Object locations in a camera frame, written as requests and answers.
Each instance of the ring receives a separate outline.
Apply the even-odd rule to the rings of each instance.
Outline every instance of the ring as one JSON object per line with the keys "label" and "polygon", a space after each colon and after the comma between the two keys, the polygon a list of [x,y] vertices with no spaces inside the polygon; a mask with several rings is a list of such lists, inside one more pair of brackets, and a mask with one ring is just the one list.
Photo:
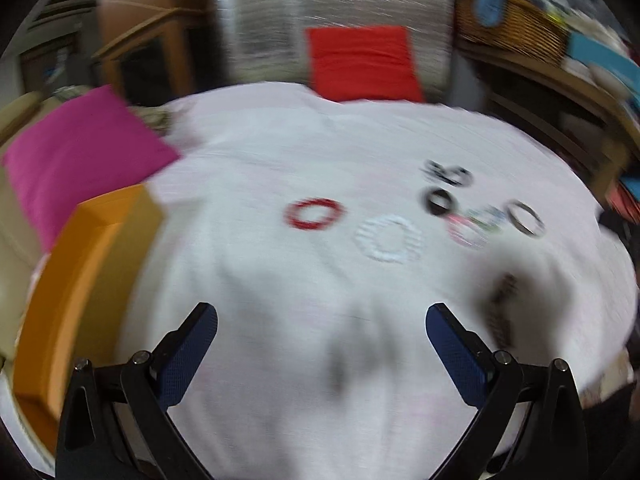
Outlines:
{"label": "ring", "polygon": [[[378,232],[389,225],[399,225],[404,231],[404,248],[383,251],[378,244]],[[355,234],[356,245],[365,256],[379,262],[405,264],[419,260],[422,251],[422,233],[407,219],[398,215],[379,216],[364,221]]]}
{"label": "ring", "polygon": [[488,205],[480,209],[468,210],[465,217],[485,231],[495,233],[500,230],[500,225],[504,222],[506,215],[497,207]]}
{"label": "ring", "polygon": [[439,165],[437,162],[433,162],[429,160],[428,163],[424,163],[425,169],[422,171],[432,180],[441,180],[445,184],[449,184],[450,186],[462,186],[467,187],[471,186],[474,181],[473,175],[471,172],[465,170],[460,166],[455,166],[453,168],[444,168]]}
{"label": "ring", "polygon": [[[536,222],[538,224],[537,232],[533,232],[532,230],[530,230],[529,228],[524,227],[524,225],[521,224],[521,222],[516,218],[516,215],[512,211],[512,209],[514,207],[517,207],[517,208],[522,209],[523,211],[526,211],[531,216],[533,216],[533,218],[536,219]],[[511,221],[513,226],[518,231],[520,231],[521,233],[524,233],[527,236],[531,236],[533,238],[540,238],[545,233],[545,224],[544,224],[544,222],[540,219],[540,217],[537,215],[537,213],[535,211],[533,211],[533,209],[530,208],[528,205],[526,205],[526,204],[524,204],[522,202],[519,202],[518,200],[513,200],[512,202],[507,202],[507,205],[505,206],[505,210],[506,210],[507,216],[509,217],[509,220]]]}
{"label": "ring", "polygon": [[460,245],[480,248],[487,243],[484,230],[464,216],[456,214],[447,216],[447,229],[449,235]]}
{"label": "ring", "polygon": [[[331,212],[316,222],[308,222],[299,218],[301,209],[315,205],[327,207]],[[343,213],[344,208],[335,200],[329,200],[328,198],[310,198],[301,202],[289,204],[285,211],[285,218],[291,227],[302,229],[303,231],[313,231],[317,229],[326,229],[329,225],[337,221]]]}
{"label": "ring", "polygon": [[[434,200],[436,197],[440,199],[439,202],[445,202],[446,205],[436,202]],[[440,189],[439,187],[426,191],[424,193],[423,200],[424,207],[434,216],[452,214],[456,209],[456,199],[447,191],[444,191],[444,189]]]}

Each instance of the black ring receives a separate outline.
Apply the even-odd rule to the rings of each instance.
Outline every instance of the black ring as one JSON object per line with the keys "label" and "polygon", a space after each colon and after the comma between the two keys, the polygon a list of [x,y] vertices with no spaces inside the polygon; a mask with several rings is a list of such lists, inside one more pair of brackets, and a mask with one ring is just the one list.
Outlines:
{"label": "black ring", "polygon": [[[433,198],[437,196],[447,201],[447,205],[443,206],[433,201]],[[424,207],[434,216],[444,216],[453,213],[456,209],[456,199],[453,198],[447,191],[442,188],[430,189],[424,193]]]}
{"label": "black ring", "polygon": [[425,168],[422,170],[429,178],[441,180],[450,186],[468,187],[473,184],[474,178],[470,171],[461,166],[453,166],[452,168],[444,168],[437,162],[429,160],[424,163]]}
{"label": "black ring", "polygon": [[[536,219],[536,222],[538,224],[538,232],[533,232],[530,229],[527,229],[526,227],[524,227],[524,225],[522,225],[518,221],[513,211],[511,211],[512,207],[520,208],[523,211],[526,211],[527,213],[529,213],[531,216],[533,216],[533,218]],[[540,238],[545,233],[545,223],[538,216],[538,214],[535,211],[533,211],[533,209],[530,208],[528,205],[520,202],[519,200],[512,200],[511,202],[507,202],[505,209],[506,209],[509,220],[511,221],[513,226],[521,233],[526,234],[527,236],[530,236],[532,238]]]}

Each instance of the orange box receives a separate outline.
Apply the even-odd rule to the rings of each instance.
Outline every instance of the orange box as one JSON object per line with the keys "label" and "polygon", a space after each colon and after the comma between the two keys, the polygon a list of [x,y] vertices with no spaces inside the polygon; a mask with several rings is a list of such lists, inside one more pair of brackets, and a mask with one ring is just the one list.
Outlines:
{"label": "orange box", "polygon": [[113,364],[129,295],[161,223],[142,184],[82,202],[42,271],[18,342],[14,395],[52,454],[73,363]]}

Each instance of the blue book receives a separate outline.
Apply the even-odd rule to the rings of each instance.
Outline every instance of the blue book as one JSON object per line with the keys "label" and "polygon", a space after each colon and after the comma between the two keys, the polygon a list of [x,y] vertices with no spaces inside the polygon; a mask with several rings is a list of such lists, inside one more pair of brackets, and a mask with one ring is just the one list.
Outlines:
{"label": "blue book", "polygon": [[569,36],[567,55],[588,65],[593,63],[615,74],[633,92],[640,92],[640,67],[608,46],[579,32]]}
{"label": "blue book", "polygon": [[620,178],[620,182],[640,202],[640,176],[623,176]]}

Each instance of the white ring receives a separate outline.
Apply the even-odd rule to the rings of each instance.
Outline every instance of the white ring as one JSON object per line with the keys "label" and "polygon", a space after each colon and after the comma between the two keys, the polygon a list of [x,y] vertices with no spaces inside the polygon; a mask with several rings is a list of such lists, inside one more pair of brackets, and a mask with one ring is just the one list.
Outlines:
{"label": "white ring", "polygon": [[[399,225],[404,232],[404,248],[399,251],[383,251],[378,244],[380,229]],[[365,256],[379,262],[405,264],[419,260],[422,253],[422,233],[406,218],[385,215],[365,220],[356,230],[355,242]]]}

